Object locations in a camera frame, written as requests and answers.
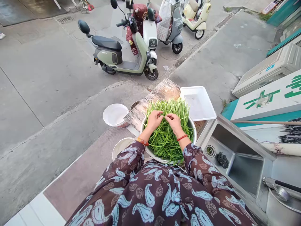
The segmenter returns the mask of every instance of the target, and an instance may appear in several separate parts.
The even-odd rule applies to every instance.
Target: sleeve
[[[257,225],[230,181],[205,157],[200,147],[190,143],[184,148],[183,155],[187,173],[201,182],[221,207],[233,213],[240,212]]]
[[[118,183],[118,187],[125,188],[144,164],[144,150],[144,145],[135,141],[120,152],[102,174],[94,188],[94,192],[99,191],[109,183],[114,183],[115,187],[117,186],[116,183]]]
[[[105,203],[106,214],[111,213],[128,182],[137,180],[137,177],[134,177],[144,164],[144,150],[144,145],[135,141],[119,153],[117,158],[108,165],[94,190],[77,207],[66,225],[73,225],[73,220],[78,217],[83,208],[100,198]]]

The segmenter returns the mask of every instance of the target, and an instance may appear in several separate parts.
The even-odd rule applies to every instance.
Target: woman
[[[107,167],[66,225],[257,225],[230,182],[191,143],[177,115],[164,118],[179,141],[189,175],[155,160],[144,164],[144,144],[162,113],[150,114],[137,141]]]

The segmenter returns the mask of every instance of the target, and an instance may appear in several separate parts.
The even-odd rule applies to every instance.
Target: hand
[[[173,133],[175,134],[177,139],[180,138],[181,136],[185,135],[185,133],[182,129],[182,126],[181,126],[181,119],[176,114],[170,113],[170,114],[167,114],[164,118],[170,124],[170,127],[172,128]]]
[[[161,115],[163,111],[154,110],[151,112],[150,116],[148,117],[147,121],[147,129],[151,132],[154,132],[156,128],[160,125],[163,119],[163,115]]]

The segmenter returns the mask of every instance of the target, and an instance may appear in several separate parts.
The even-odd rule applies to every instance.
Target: green beans
[[[169,113],[176,114],[181,119],[183,131],[188,135],[191,141],[193,140],[193,129],[188,126],[189,107],[185,101],[178,98],[176,100],[157,101],[155,104],[151,103],[147,109],[147,121],[148,116],[153,110],[161,110],[164,112],[163,115]],[[154,154],[158,157],[169,160],[174,164],[184,161],[182,150],[177,142],[176,136],[165,119],[162,120],[161,124],[150,136],[148,143],[154,150]]]

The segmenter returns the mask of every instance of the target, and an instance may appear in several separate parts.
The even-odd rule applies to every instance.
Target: wooden board
[[[145,118],[146,109],[151,102],[155,103],[157,100],[169,100],[171,98],[177,99],[180,97],[180,93],[180,87],[165,78],[125,116],[124,120],[137,131],[140,131],[142,121]],[[197,133],[202,129],[204,123],[205,121],[194,122]]]

